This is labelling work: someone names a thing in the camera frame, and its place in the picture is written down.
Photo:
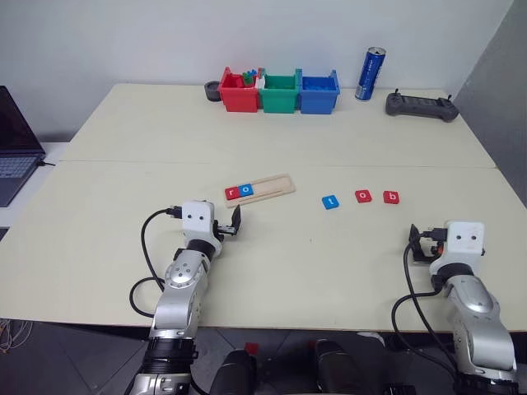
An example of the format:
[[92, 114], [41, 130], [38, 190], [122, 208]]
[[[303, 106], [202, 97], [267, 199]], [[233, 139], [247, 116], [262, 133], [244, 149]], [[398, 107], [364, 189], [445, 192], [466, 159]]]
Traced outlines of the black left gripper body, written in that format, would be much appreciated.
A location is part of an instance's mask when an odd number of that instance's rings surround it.
[[238, 225], [220, 225], [217, 221], [213, 223], [213, 234], [217, 239], [224, 239], [224, 235], [235, 236], [239, 230]]

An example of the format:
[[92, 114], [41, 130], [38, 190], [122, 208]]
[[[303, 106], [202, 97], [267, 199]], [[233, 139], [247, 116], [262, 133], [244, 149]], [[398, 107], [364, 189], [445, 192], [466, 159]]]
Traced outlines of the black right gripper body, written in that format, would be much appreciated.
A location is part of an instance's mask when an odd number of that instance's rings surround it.
[[422, 234], [421, 239], [431, 241], [431, 245], [423, 246], [420, 240], [421, 248], [411, 249], [413, 260], [417, 263], [431, 264], [443, 254], [445, 240], [431, 234]]

